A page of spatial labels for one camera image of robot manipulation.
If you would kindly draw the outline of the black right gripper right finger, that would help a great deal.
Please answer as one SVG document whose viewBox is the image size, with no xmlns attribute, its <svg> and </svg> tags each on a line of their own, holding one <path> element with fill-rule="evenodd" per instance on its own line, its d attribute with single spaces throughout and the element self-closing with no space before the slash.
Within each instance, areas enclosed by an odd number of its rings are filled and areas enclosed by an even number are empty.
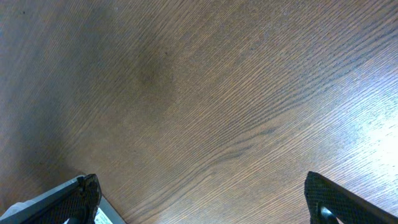
<svg viewBox="0 0 398 224">
<path fill-rule="evenodd" d="M 305 179 L 310 223 L 397 223 L 397 217 L 316 172 Z"/>
</svg>

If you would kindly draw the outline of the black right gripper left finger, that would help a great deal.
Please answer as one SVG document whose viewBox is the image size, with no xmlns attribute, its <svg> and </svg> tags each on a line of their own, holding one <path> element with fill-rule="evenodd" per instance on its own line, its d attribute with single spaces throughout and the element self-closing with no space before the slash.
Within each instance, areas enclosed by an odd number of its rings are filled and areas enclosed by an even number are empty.
<svg viewBox="0 0 398 224">
<path fill-rule="evenodd" d="M 93 223 L 102 198 L 95 174 L 78 177 L 76 182 L 33 204 L 23 223 Z"/>
</svg>

